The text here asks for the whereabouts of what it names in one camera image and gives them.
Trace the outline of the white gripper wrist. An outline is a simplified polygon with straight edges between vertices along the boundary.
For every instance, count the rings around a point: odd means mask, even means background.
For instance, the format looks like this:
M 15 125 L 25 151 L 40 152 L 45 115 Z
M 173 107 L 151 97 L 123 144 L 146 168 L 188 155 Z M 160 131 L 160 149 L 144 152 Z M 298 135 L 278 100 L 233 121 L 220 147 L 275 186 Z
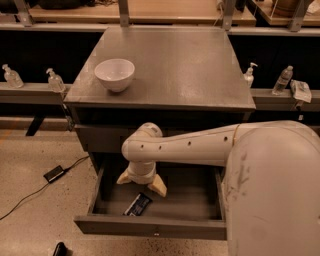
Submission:
M 156 174 L 155 162 L 129 162 L 125 170 L 118 178 L 117 183 L 127 184 L 131 181 L 137 184 L 149 184 L 148 188 L 162 197 L 167 195 L 167 187 L 161 177 Z

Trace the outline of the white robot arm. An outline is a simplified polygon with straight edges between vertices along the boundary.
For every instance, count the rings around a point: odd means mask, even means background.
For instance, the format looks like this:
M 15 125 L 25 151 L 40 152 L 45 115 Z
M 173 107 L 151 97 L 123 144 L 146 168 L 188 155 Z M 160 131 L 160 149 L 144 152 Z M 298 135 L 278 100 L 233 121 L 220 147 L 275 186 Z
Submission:
M 295 121 L 235 124 L 170 137 L 153 123 L 122 145 L 119 183 L 167 188 L 159 162 L 221 166 L 229 256 L 320 256 L 320 137 Z

